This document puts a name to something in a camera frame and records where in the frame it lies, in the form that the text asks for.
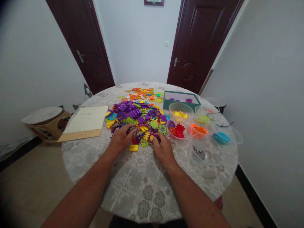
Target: door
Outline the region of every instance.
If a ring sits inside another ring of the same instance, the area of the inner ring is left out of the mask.
[[[199,93],[243,0],[182,0],[168,84]]]
[[[92,0],[46,2],[92,93],[114,86]]]

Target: picture frame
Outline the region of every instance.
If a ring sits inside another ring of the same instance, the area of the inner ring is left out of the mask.
[[[164,6],[165,0],[144,0],[144,5]]]

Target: cardboard box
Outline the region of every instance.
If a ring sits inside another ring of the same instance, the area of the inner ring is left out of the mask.
[[[186,99],[192,99],[192,103],[186,102]],[[164,98],[163,98],[163,109],[169,109],[169,105],[178,102],[178,103],[184,103],[188,106],[190,106],[193,111],[195,112],[195,107],[200,106],[200,101],[196,97],[194,93],[183,93],[183,92],[174,92],[174,91],[167,91],[165,90]]]

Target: paper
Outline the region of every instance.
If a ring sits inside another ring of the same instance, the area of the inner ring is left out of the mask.
[[[63,134],[101,129],[108,106],[80,108]]]

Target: doorway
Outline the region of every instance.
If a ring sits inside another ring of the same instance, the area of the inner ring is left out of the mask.
[[[93,94],[114,86],[92,0],[46,0]]]
[[[182,0],[167,83],[199,93],[244,0]]]

